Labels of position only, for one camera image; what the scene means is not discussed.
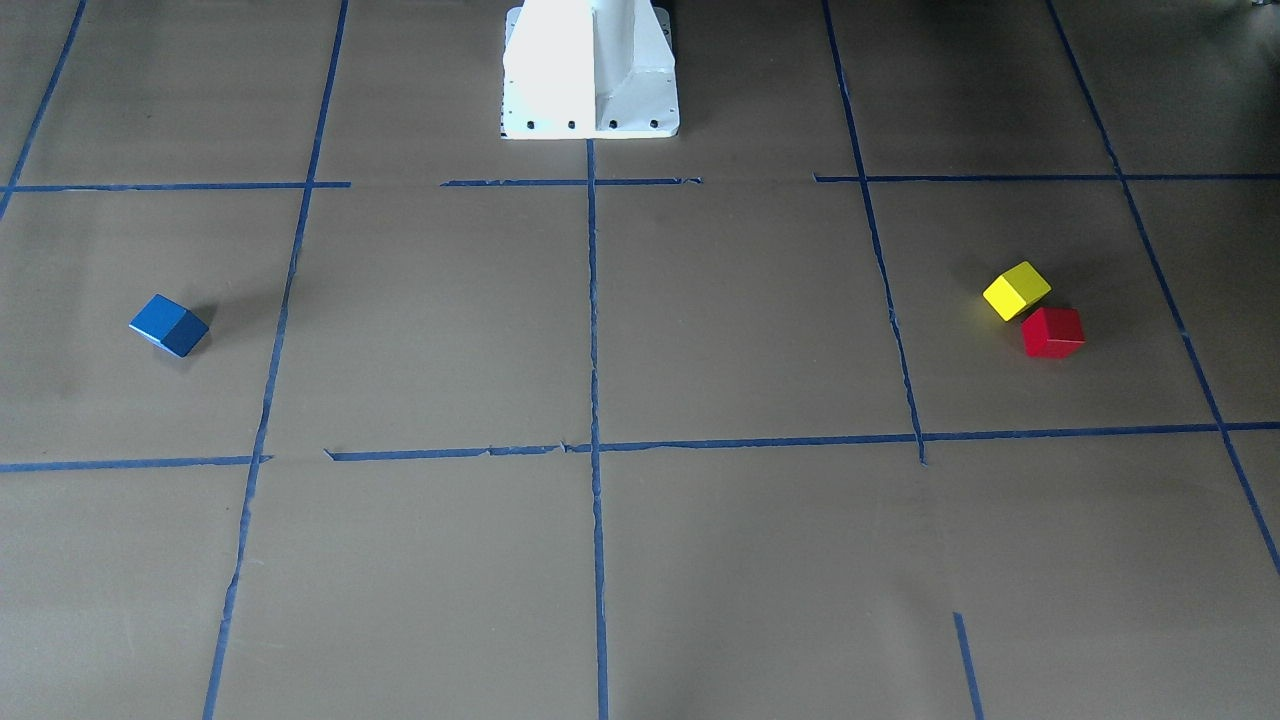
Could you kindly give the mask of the blue wooden block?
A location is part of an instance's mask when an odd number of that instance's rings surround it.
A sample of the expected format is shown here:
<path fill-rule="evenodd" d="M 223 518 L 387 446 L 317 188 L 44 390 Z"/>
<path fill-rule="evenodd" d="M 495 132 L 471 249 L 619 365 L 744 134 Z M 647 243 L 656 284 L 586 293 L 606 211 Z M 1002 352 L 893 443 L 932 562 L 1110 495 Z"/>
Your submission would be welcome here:
<path fill-rule="evenodd" d="M 161 293 L 154 295 L 128 327 L 173 357 L 188 357 L 210 332 L 196 313 Z"/>

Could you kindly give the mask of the red wooden block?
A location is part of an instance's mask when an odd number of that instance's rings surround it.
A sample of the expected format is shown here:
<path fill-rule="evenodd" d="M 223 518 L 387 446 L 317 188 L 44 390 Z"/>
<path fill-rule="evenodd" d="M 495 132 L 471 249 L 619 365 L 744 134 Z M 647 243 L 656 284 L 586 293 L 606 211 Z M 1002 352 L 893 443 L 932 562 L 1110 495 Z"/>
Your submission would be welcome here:
<path fill-rule="evenodd" d="M 1038 307 L 1020 324 L 1029 357 L 1069 357 L 1085 345 L 1082 315 L 1074 307 Z"/>

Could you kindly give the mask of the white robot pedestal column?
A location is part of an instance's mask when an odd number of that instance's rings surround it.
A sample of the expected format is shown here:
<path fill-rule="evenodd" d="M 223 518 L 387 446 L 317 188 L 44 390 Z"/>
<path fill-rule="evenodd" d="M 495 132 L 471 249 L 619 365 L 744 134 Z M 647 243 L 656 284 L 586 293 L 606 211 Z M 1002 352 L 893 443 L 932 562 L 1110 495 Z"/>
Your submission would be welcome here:
<path fill-rule="evenodd" d="M 502 138 L 678 133 L 672 17 L 652 1 L 524 1 L 506 13 L 502 65 Z"/>

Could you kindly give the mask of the yellow wooden block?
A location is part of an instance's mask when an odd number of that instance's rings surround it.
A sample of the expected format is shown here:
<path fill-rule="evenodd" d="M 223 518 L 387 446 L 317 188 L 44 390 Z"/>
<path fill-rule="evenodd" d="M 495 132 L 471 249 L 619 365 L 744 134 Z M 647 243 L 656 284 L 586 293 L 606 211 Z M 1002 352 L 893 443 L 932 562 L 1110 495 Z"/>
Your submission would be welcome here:
<path fill-rule="evenodd" d="M 1010 322 L 1050 293 L 1052 286 L 1029 263 L 1023 261 L 998 274 L 982 297 L 1002 322 Z"/>

